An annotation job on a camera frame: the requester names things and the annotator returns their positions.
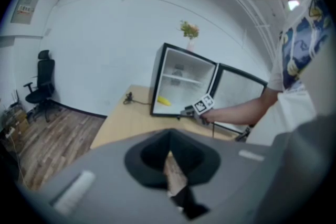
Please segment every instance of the man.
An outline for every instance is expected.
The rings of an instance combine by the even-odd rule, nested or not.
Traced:
[[[300,74],[333,35],[323,0],[297,0],[280,33],[277,57],[260,98],[203,114],[209,122],[256,124],[248,143],[271,145],[275,136],[312,120],[316,112]]]

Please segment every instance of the wooden table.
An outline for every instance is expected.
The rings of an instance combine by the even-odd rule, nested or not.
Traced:
[[[141,133],[166,128],[184,129],[205,136],[212,136],[212,127],[206,128],[191,118],[165,118],[150,116],[150,106],[138,103],[124,105],[126,93],[132,92],[133,98],[144,103],[148,102],[149,88],[131,85],[119,100],[116,108],[106,118],[90,148],[96,148],[110,142],[126,139]],[[216,128],[214,138],[233,140],[236,133]]]

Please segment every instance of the shelf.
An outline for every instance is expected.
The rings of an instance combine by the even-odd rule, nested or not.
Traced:
[[[178,79],[178,80],[186,81],[186,82],[190,82],[190,83],[203,84],[202,82],[197,81],[197,80],[186,79],[186,78],[179,77],[179,76],[174,76],[174,75],[162,74],[162,76],[166,77],[166,78]]]
[[[167,106],[156,102],[153,112],[156,114],[180,114],[180,112],[184,110],[184,107],[185,106],[182,104],[172,104],[171,106]]]

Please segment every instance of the mini fridge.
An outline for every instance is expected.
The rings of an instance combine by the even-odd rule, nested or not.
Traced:
[[[152,116],[180,116],[185,107],[209,93],[214,108],[238,105],[259,97],[266,82],[239,69],[213,62],[170,44],[156,53],[150,86]],[[171,105],[159,102],[158,96]],[[215,125],[242,133],[247,126],[216,122]]]

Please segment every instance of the yellow object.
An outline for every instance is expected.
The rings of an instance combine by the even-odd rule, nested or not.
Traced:
[[[166,99],[165,97],[162,96],[158,96],[157,97],[157,101],[161,104],[167,105],[167,106],[171,106],[172,104],[168,101],[168,99]]]

